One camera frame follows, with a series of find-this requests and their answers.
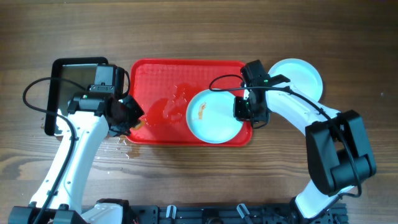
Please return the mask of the green and orange sponge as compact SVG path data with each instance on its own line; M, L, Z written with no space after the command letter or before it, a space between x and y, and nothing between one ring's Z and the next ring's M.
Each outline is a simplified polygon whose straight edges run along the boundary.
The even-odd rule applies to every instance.
M132 130L138 130L138 129L140 129L141 127L143 127L143 125L145 125L145 122L143 121L143 120L139 120L138 121L138 123L135 125L135 126L133 126L131 129Z

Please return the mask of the white plate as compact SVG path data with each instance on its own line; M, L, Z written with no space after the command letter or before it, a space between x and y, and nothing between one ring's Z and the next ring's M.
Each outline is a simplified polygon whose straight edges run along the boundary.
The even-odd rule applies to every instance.
M196 94L186 110L191 133L210 144L226 143L236 137L243 122L234 117L234 99L228 91L203 90Z
M283 75L304 94L315 101L320 101L323 94L323 80L318 70L310 63L297 59L287 58L275 63L268 74L271 77Z

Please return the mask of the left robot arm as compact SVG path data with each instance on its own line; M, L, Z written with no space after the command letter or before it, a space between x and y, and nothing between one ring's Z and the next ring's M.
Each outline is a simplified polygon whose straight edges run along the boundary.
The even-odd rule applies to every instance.
M95 154L106 136L128 135L143 110L132 96L77 94L64 119L69 127L42 185L26 207L12 208L9 223L132 223L127 200L103 198L86 212L82 197Z

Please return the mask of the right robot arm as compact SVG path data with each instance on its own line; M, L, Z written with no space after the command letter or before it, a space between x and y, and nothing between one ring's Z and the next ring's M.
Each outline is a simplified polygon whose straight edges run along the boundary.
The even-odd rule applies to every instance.
M267 124L271 113L277 113L305 136L310 182L290 201L282 218L311 223L343 197L361 196L361 184L375 175L376 161L359 113L323 106L283 75L241 79L248 97L235 101L235 117Z

